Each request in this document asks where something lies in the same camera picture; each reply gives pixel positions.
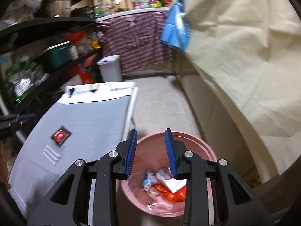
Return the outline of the person's left hand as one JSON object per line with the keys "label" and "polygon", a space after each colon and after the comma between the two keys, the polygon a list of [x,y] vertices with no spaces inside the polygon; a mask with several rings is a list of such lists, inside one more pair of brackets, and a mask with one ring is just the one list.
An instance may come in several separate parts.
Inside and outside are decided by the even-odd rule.
{"label": "person's left hand", "polygon": [[7,190],[10,190],[11,185],[9,184],[9,170],[8,160],[10,159],[11,152],[5,149],[3,141],[1,140],[1,153],[0,153],[0,180],[1,184],[5,186]]}

